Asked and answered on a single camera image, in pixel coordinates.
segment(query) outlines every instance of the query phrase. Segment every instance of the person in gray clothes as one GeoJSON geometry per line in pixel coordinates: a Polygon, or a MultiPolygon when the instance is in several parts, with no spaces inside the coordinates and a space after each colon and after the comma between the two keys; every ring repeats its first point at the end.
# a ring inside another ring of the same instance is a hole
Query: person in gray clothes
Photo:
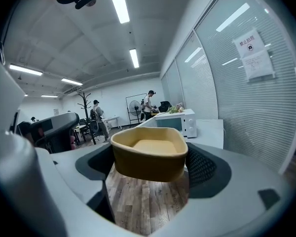
{"type": "Polygon", "coordinates": [[[109,139],[109,134],[108,134],[108,130],[107,130],[107,128],[102,120],[102,117],[101,117],[101,115],[103,115],[103,110],[100,108],[99,103],[100,102],[98,100],[94,100],[92,109],[95,113],[96,121],[99,124],[99,128],[104,133],[105,140],[107,141],[109,139]]]}

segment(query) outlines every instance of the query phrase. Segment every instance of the wood grain surface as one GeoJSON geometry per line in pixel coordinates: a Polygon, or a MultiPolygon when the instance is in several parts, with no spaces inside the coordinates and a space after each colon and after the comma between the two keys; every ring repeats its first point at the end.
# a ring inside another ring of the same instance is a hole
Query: wood grain surface
{"type": "Polygon", "coordinates": [[[106,185],[116,224],[143,236],[173,219],[188,197],[187,173],[175,182],[160,183],[121,175],[113,165],[106,185]]]}

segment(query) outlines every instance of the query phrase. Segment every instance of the paper sign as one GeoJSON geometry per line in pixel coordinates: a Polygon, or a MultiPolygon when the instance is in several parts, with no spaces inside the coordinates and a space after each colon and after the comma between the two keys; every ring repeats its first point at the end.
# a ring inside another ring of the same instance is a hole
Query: paper sign
{"type": "Polygon", "coordinates": [[[240,58],[247,57],[254,53],[265,50],[264,43],[256,30],[251,30],[246,34],[240,36],[234,43],[240,54],[240,58]]]}
{"type": "Polygon", "coordinates": [[[242,58],[248,79],[273,74],[273,67],[266,50],[242,58]]]}

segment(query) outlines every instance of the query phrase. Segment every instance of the man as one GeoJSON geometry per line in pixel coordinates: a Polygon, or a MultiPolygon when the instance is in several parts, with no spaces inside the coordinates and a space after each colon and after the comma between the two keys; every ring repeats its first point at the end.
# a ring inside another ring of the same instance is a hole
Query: man
{"type": "Polygon", "coordinates": [[[144,113],[146,116],[146,120],[148,120],[152,117],[151,110],[153,109],[153,106],[151,106],[150,97],[152,97],[154,94],[155,94],[155,92],[153,90],[150,90],[148,92],[148,95],[144,98],[144,103],[145,103],[144,113]]]}
{"type": "Polygon", "coordinates": [[[99,124],[99,128],[102,130],[102,132],[104,133],[104,136],[105,136],[105,140],[107,141],[109,139],[109,134],[108,134],[108,131],[107,131],[107,128],[101,118],[101,115],[103,115],[103,110],[100,108],[99,106],[99,101],[98,100],[94,100],[93,101],[93,111],[94,111],[94,114],[95,114],[95,120],[98,122],[99,124]]]}

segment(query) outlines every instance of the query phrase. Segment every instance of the bowl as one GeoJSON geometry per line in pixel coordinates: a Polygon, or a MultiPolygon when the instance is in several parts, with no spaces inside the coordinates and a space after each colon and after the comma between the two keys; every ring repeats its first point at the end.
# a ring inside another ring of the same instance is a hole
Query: bowl
{"type": "Polygon", "coordinates": [[[125,176],[172,182],[183,175],[187,144],[174,128],[135,127],[111,137],[116,170],[125,176]]]}

